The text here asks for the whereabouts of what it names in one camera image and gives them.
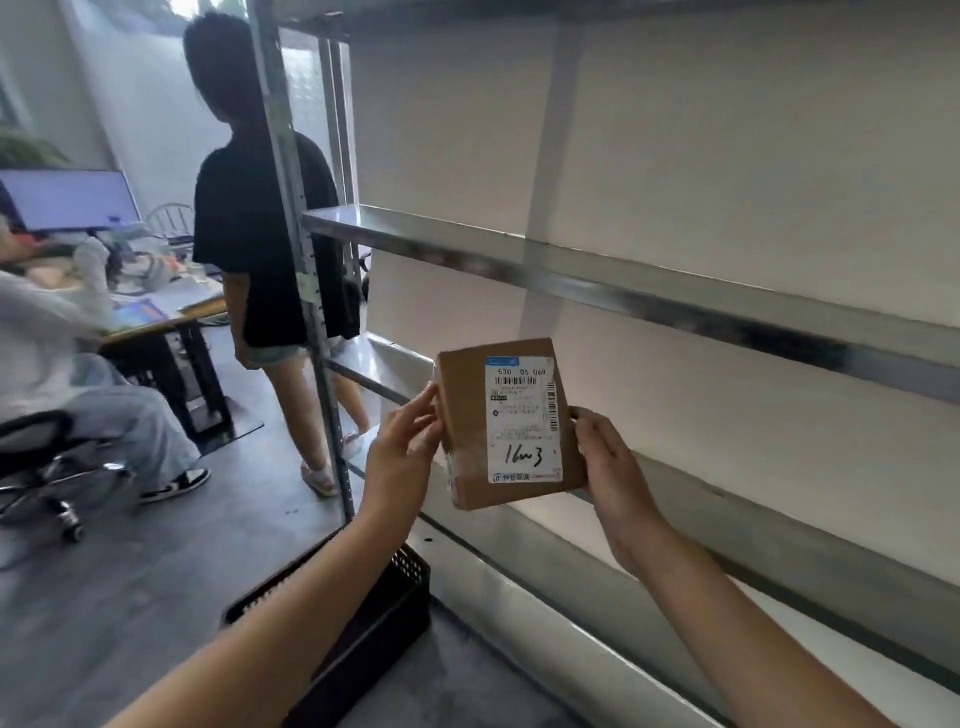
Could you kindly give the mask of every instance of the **black hair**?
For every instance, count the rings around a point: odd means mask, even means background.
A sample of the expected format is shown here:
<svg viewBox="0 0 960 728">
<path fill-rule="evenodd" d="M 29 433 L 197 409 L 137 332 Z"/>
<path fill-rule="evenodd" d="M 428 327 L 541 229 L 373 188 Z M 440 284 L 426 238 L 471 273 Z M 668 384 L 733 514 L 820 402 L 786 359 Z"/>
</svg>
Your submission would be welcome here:
<svg viewBox="0 0 960 728">
<path fill-rule="evenodd" d="M 208 12 L 183 34 L 193 85 L 214 112 L 230 122 L 266 127 L 253 33 L 246 20 Z"/>
</svg>

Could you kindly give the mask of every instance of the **monitor screen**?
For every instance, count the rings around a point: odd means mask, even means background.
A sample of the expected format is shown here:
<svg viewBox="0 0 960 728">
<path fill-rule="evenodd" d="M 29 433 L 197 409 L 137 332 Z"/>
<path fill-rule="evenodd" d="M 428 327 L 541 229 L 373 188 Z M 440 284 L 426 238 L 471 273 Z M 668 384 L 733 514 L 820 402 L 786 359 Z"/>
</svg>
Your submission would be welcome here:
<svg viewBox="0 0 960 728">
<path fill-rule="evenodd" d="M 140 219 L 122 172 L 4 169 L 0 184 L 27 232 L 115 228 Z"/>
</svg>

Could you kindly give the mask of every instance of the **black basket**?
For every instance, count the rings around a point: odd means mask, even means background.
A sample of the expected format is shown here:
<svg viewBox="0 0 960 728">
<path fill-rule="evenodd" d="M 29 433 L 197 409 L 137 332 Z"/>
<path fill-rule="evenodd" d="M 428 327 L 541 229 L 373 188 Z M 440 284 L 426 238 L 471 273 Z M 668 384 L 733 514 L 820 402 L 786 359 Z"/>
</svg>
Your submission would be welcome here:
<svg viewBox="0 0 960 728">
<path fill-rule="evenodd" d="M 234 624 L 268 597 L 337 533 L 227 609 L 224 626 Z M 429 626 L 430 567 L 404 546 L 314 672 L 310 690 L 284 720 L 285 728 L 326 728 L 339 723 Z"/>
</svg>

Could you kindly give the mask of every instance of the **black t-shirt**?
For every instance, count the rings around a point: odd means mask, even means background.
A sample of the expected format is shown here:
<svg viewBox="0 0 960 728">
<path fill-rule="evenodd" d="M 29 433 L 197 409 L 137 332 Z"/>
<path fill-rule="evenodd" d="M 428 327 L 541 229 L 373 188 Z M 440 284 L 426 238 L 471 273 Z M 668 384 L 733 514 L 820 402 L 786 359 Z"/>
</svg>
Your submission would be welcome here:
<svg viewBox="0 0 960 728">
<path fill-rule="evenodd" d="M 339 205 L 330 168 L 312 141 L 297 134 L 309 209 Z M 273 149 L 265 134 L 235 136 L 206 158 L 197 178 L 193 259 L 250 276 L 244 339 L 252 347 L 306 343 L 296 268 L 287 234 Z M 343 244 L 315 235 L 327 336 L 360 332 L 359 301 L 348 298 Z"/>
</svg>

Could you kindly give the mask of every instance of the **brown package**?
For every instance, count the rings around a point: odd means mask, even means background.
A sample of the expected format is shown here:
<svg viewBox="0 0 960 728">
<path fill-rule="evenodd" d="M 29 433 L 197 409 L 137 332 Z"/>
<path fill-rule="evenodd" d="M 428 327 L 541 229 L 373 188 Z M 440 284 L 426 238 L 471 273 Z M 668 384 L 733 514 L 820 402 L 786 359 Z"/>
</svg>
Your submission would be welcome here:
<svg viewBox="0 0 960 728">
<path fill-rule="evenodd" d="M 434 377 L 457 508 L 473 511 L 587 485 L 556 360 L 550 339 L 437 357 Z"/>
</svg>

